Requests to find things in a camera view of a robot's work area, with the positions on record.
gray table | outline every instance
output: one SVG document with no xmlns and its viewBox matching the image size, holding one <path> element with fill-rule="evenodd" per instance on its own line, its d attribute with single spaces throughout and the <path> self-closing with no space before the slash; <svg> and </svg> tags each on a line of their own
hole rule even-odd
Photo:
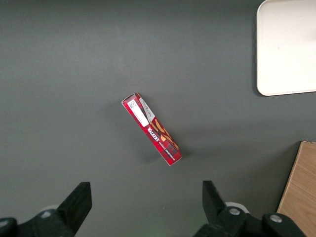
<svg viewBox="0 0 316 237">
<path fill-rule="evenodd" d="M 90 181 L 77 236 L 190 237 L 202 180 L 275 211 L 316 93 L 256 89 L 261 0 L 10 1 L 0 7 L 2 217 L 20 222 Z M 140 92 L 177 141 L 169 167 L 121 105 Z"/>
</svg>

wooden board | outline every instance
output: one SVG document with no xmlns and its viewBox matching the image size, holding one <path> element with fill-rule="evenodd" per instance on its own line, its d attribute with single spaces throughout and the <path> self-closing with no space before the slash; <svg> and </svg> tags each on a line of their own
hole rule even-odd
<svg viewBox="0 0 316 237">
<path fill-rule="evenodd" d="M 306 236 L 315 236 L 316 143 L 301 143 L 277 212 L 292 218 Z"/>
</svg>

red tartan packaging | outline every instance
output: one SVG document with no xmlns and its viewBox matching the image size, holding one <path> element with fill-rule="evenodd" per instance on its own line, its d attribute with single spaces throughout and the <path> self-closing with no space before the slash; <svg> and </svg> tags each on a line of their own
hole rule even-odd
<svg viewBox="0 0 316 237">
<path fill-rule="evenodd" d="M 170 134 L 161 125 L 139 93 L 128 96 L 122 101 L 122 104 L 169 165 L 181 159 L 178 145 L 173 141 Z"/>
</svg>

white tray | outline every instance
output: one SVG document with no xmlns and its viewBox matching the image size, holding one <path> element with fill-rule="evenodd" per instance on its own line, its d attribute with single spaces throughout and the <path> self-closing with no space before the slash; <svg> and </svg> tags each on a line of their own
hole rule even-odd
<svg viewBox="0 0 316 237">
<path fill-rule="evenodd" d="M 257 88 L 316 91 L 316 0 L 266 0 L 257 12 Z"/>
</svg>

metal screw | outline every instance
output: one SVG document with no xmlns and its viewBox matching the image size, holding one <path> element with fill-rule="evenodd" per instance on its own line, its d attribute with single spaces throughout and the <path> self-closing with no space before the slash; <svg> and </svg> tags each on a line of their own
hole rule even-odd
<svg viewBox="0 0 316 237">
<path fill-rule="evenodd" d="M 240 214 L 240 211 L 236 208 L 231 208 L 229 212 L 234 216 L 238 216 Z"/>
<path fill-rule="evenodd" d="M 282 222 L 282 218 L 277 216 L 277 215 L 271 215 L 270 216 L 270 219 L 274 222 L 277 222 L 277 223 L 281 223 Z"/>
<path fill-rule="evenodd" d="M 6 226 L 7 224 L 9 223 L 8 220 L 5 220 L 5 221 L 0 221 L 0 228 Z"/>
<path fill-rule="evenodd" d="M 51 215 L 51 213 L 50 213 L 49 211 L 46 211 L 46 212 L 44 212 L 40 217 L 41 217 L 42 219 L 45 219 L 45 218 L 47 218 L 47 217 L 50 217 L 50 215 Z"/>
</svg>

